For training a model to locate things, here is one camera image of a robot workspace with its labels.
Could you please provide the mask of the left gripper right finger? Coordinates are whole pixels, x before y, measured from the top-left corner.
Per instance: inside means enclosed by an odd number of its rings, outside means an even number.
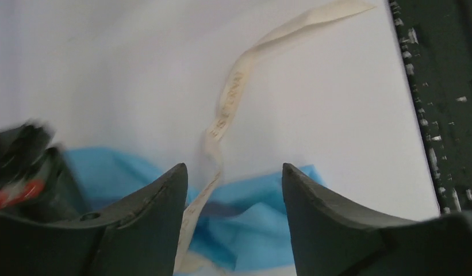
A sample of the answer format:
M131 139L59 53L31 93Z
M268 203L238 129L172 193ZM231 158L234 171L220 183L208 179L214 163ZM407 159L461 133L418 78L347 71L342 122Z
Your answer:
M298 275L472 275L472 211L425 221L360 205L282 167Z

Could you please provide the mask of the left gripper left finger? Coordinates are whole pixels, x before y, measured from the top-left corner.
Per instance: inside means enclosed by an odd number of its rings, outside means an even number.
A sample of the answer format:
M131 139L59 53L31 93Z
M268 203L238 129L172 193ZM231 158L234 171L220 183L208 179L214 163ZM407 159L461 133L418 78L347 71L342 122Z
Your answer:
M180 163L74 220L40 224L0 212L0 275L173 275L186 195Z

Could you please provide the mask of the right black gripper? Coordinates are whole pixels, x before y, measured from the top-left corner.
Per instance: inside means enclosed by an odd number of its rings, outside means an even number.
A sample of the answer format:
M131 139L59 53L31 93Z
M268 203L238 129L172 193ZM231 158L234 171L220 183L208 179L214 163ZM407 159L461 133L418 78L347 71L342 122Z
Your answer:
M0 131L0 212L40 223L87 213L87 199L53 131L37 121Z

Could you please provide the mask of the blue wrapping paper sheet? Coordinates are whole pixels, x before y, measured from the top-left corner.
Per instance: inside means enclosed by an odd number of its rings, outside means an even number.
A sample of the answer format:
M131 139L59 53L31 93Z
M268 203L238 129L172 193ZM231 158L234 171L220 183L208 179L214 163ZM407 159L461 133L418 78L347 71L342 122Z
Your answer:
M94 210L162 175L151 162L105 147L69 150L66 158ZM217 188L195 228L179 275L295 275L279 172Z

